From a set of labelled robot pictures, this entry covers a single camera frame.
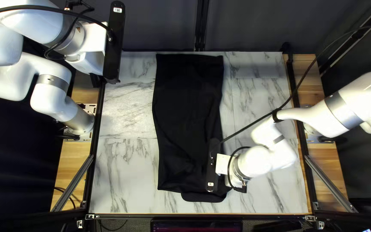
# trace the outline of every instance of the black fabric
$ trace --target black fabric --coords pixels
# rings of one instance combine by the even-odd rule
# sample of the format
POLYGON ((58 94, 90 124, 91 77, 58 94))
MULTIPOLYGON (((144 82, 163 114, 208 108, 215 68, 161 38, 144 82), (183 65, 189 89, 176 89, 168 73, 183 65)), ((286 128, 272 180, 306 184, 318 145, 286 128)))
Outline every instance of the black fabric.
POLYGON ((156 56, 152 114, 160 150, 158 189, 180 192, 186 201, 221 202, 230 190, 224 176, 216 192, 205 189, 205 180, 209 140, 222 139, 223 57, 156 56))

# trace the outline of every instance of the metal frame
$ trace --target metal frame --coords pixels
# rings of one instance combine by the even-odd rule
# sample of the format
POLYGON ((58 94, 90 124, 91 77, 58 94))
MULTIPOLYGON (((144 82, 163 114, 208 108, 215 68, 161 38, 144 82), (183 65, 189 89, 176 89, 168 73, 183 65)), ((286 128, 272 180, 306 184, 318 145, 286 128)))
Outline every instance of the metal frame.
MULTIPOLYGON (((296 78, 294 75, 293 70, 293 53, 291 50, 291 45, 288 42, 285 42, 281 46, 281 51, 283 53, 286 53, 288 55, 288 60, 286 62, 286 68, 287 68, 287 77, 289 79, 291 94, 293 95, 292 103, 293 107, 300 107, 300 101, 298 99, 297 93, 294 93, 294 90, 296 89, 296 78)), ((301 147, 301 154, 303 157, 303 162, 305 163, 305 157, 309 156, 309 150, 307 149, 307 139, 306 135, 304 134, 304 124, 300 121, 296 121, 297 126, 297 136, 299 138, 300 147, 301 147)), ((306 175, 306 182, 307 182, 307 190, 309 192, 309 199, 310 202, 313 203, 312 205, 312 212, 314 212, 315 209, 318 209, 318 203, 317 203, 317 195, 316 195, 316 189, 314 185, 313 180, 313 173, 309 166, 304 166, 304 172, 306 175)))
MULTIPOLYGON (((209 9, 209 0, 198 0, 198 9, 197 9, 197 21, 196 21, 196 37, 195 37, 195 51, 203 51, 205 45, 205 31, 207 27, 207 18, 208 18, 208 9, 209 9)), ((284 44, 282 50, 289 55, 289 59, 286 63, 288 79, 290 83, 291 90, 293 91, 296 87, 296 81, 293 71, 293 55, 291 53, 291 48, 289 44, 284 44)), ((303 161, 305 165, 305 172, 306 172, 306 182, 307 188, 309 192, 309 198, 312 203, 312 215, 294 215, 294 214, 89 214, 89 207, 90 207, 90 197, 91 197, 91 189, 93 184, 94 178, 94 168, 95 165, 95 157, 96 151, 98 146, 98 137, 100 131, 100 121, 101 121, 101 114, 102 114, 102 107, 103 107, 103 99, 105 93, 105 83, 102 82, 99 91, 99 98, 97 103, 97 114, 95 118, 95 125, 93 129, 93 138, 92 144, 90 149, 90 156, 87 158, 84 165, 80 168, 77 175, 71 181, 70 185, 66 189, 66 194, 63 194, 60 198, 61 202, 56 204, 56 210, 60 210, 66 200, 68 199, 69 195, 72 193, 72 190, 75 189, 76 184, 81 179, 81 173, 87 171, 86 175, 86 182, 85 182, 85 189, 84 189, 84 196, 82 204, 82 209, 77 210, 78 212, 85 212, 85 220, 88 221, 86 225, 94 226, 95 219, 150 219, 150 218, 165 218, 165 219, 210 219, 210 218, 234 218, 234 219, 241 219, 241 220, 301 220, 301 221, 309 221, 317 223, 319 225, 319 220, 342 220, 342 221, 351 221, 351 222, 364 222, 371 225, 371 214, 359 214, 357 210, 354 209, 353 205, 350 204, 345 197, 341 194, 338 188, 330 181, 330 179, 324 174, 322 169, 318 167, 318 165, 311 159, 307 149, 307 141, 305 135, 303 133, 304 126, 302 122, 297 121, 297 129, 298 129, 298 137, 300 139, 301 151, 303 156, 303 161), (322 211, 319 209, 319 205, 317 202, 317 196, 315 192, 314 186, 314 179, 312 172, 315 172, 322 181, 327 185, 330 189, 332 194, 336 197, 336 199, 349 211, 353 213, 339 213, 334 211, 322 211)), ((300 107, 298 96, 294 94, 293 96, 293 106, 300 107)), ((73 214, 76 211, 62 211, 64 217, 73 217, 73 214)))
MULTIPOLYGON (((360 27, 371 26, 371 16, 365 20, 360 27)), ((352 34, 348 39, 341 44, 338 49, 336 49, 333 54, 325 61, 320 67, 320 73, 324 73, 329 68, 331 68, 335 63, 337 63, 343 56, 345 56, 348 51, 350 51, 360 40, 371 31, 370 29, 360 30, 352 34)))

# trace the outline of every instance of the black cable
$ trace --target black cable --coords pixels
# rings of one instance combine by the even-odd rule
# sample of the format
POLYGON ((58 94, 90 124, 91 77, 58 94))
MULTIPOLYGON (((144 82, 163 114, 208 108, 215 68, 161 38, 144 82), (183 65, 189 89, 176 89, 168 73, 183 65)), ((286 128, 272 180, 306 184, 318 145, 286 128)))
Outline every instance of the black cable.
POLYGON ((228 183, 230 184, 230 187, 232 187, 234 190, 236 189, 236 187, 234 187, 233 184, 230 181, 230 163, 231 163, 231 160, 232 160, 233 156, 237 153, 237 151, 242 150, 242 149, 249 149, 249 148, 251 148, 251 147, 239 147, 239 148, 237 148, 237 150, 235 150, 230 155, 230 159, 228 160, 228 164, 227 164, 227 178, 228 178, 228 183))
POLYGON ((125 222, 117 229, 109 229, 107 227, 105 227, 102 223, 101 223, 101 220, 98 220, 98 222, 100 223, 100 228, 101 228, 101 231, 102 231, 102 228, 108 230, 108 231, 117 231, 119 229, 121 229, 126 223, 127 223, 128 220, 125 220, 125 222))
MULTIPOLYGON (((54 189, 55 189, 55 190, 58 190, 58 191, 60 191, 60 192, 62 192, 62 193, 64 193, 64 190, 62 190, 62 189, 60 189, 60 188, 58 188, 58 187, 54 187, 54 189)), ((71 197, 70 197, 70 201, 71 201, 71 203, 73 203, 74 209, 76 209, 76 207, 75 207, 75 203, 74 203, 74 201, 72 200, 71 197)))
POLYGON ((64 140, 75 140, 75 141, 80 140, 80 136, 76 134, 59 134, 59 135, 55 135, 55 137, 64 139, 64 140))
POLYGON ((17 9, 36 9, 36 10, 44 10, 44 11, 51 11, 51 12, 56 12, 56 13, 61 13, 61 14, 68 14, 68 15, 72 15, 74 17, 78 17, 78 18, 83 18, 85 20, 88 20, 90 22, 93 22, 93 23, 96 23, 98 25, 100 25, 101 27, 103 27, 104 29, 107 30, 107 35, 108 37, 113 40, 114 39, 114 36, 113 36, 113 31, 111 30, 111 28, 109 28, 108 26, 102 24, 100 21, 94 19, 94 18, 91 18, 91 17, 88 17, 88 16, 85 16, 83 14, 79 14, 79 13, 75 13, 75 12, 71 12, 71 11, 66 11, 66 10, 63 10, 63 9, 58 9, 58 8, 50 8, 50 7, 45 7, 45 6, 36 6, 36 5, 18 5, 18 6, 12 6, 12 7, 6 7, 6 8, 0 8, 0 13, 1 12, 6 12, 6 11, 10 11, 10 10, 17 10, 17 9))
MULTIPOLYGON (((85 7, 87 7, 87 9, 83 10, 80 12, 80 14, 85 14, 85 13, 88 13, 88 12, 92 12, 95 10, 94 7, 88 5, 87 3, 84 3, 83 1, 81 1, 81 4, 85 5, 85 7)), ((74 26, 75 24, 77 23, 78 21, 78 17, 76 17, 74 19, 74 21, 71 23, 71 26, 70 28, 68 29, 68 31, 65 33, 65 35, 62 37, 62 39, 60 39, 56 44, 52 45, 50 48, 48 48, 45 53, 44 53, 44 57, 46 59, 49 59, 49 60, 64 60, 65 57, 62 57, 62 58, 52 58, 49 56, 49 53, 52 52, 55 48, 57 48, 59 45, 61 45, 62 43, 64 43, 64 41, 68 38, 68 36, 71 34, 71 32, 73 31, 74 29, 74 26)))
MULTIPOLYGON (((343 37, 349 35, 349 34, 352 34, 356 31, 359 31, 359 30, 363 30, 363 29, 368 29, 368 28, 371 28, 371 26, 364 26, 364 27, 360 27, 358 29, 354 29, 354 30, 351 30, 351 31, 348 31, 346 33, 344 33, 342 36, 338 37, 337 39, 335 39, 334 41, 332 41, 329 45, 327 45, 321 52, 319 55, 316 56, 316 58, 311 62, 311 64, 308 66, 308 68, 306 69, 306 71, 304 72, 303 76, 301 77, 300 81, 298 82, 296 88, 294 89, 294 91, 291 93, 291 95, 288 97, 288 99, 278 108, 276 108, 275 110, 273 110, 272 112, 270 113, 267 113, 266 115, 262 116, 261 118, 255 120, 254 122, 248 124, 247 126, 243 127, 242 129, 238 130, 236 133, 226 137, 225 139, 221 140, 221 142, 217 145, 221 145, 222 143, 224 143, 225 141, 231 139, 232 137, 236 136, 237 134, 240 134, 241 132, 243 132, 244 130, 248 129, 249 127, 251 127, 252 125, 258 123, 259 121, 261 121, 262 119, 265 119, 267 116, 270 116, 273 114, 273 112, 276 112, 276 111, 279 111, 281 110, 283 107, 285 107, 285 105, 287 103, 290 102, 291 98, 293 98, 293 95, 294 94, 297 94, 297 91, 298 91, 298 88, 300 87, 301 83, 303 82, 304 78, 306 78, 307 76, 307 73, 310 71, 310 69, 312 68, 312 66, 314 65, 314 63, 316 63, 317 59, 320 58, 323 53, 329 48, 331 47, 334 43, 336 43, 338 40, 342 39, 343 37)), ((215 147, 209 152, 209 156, 211 159, 213 159, 213 157, 211 156, 211 153, 212 151, 216 149, 215 147)))
POLYGON ((67 224, 64 223, 64 225, 62 225, 62 228, 61 228, 61 232, 65 232, 67 231, 67 224))

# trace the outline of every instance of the wooden board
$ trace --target wooden board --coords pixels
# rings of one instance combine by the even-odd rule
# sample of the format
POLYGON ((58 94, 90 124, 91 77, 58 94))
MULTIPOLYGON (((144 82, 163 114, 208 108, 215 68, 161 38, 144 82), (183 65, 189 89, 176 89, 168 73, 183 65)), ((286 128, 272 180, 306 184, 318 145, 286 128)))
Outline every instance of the wooden board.
MULTIPOLYGON (((296 83, 298 83, 303 76, 304 72, 314 60, 315 55, 294 55, 293 56, 293 70, 296 77, 296 83)), ((284 55, 284 61, 288 59, 287 55, 284 55)), ((324 92, 322 82, 320 79, 319 67, 317 62, 312 66, 306 78, 303 80, 301 86, 298 89, 300 105, 315 105, 324 99, 324 92)), ((340 167, 340 161, 337 154, 335 144, 308 144, 309 155, 316 161, 319 167, 324 173, 330 178, 330 180, 338 187, 342 194, 347 197, 346 187, 343 179, 343 173, 340 167)), ((304 173, 304 164, 302 163, 303 176, 306 179, 304 173)), ((315 175, 314 183, 316 188, 317 201, 323 210, 330 211, 345 211, 345 209, 336 201, 329 189, 323 184, 323 182, 315 175)))

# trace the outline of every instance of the black pole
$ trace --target black pole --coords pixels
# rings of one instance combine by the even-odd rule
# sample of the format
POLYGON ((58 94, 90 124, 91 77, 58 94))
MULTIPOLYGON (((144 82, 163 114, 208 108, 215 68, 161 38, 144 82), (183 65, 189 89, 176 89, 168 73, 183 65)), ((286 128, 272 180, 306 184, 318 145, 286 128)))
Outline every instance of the black pole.
POLYGON ((202 52, 205 48, 209 0, 198 0, 197 18, 195 22, 194 51, 202 52))

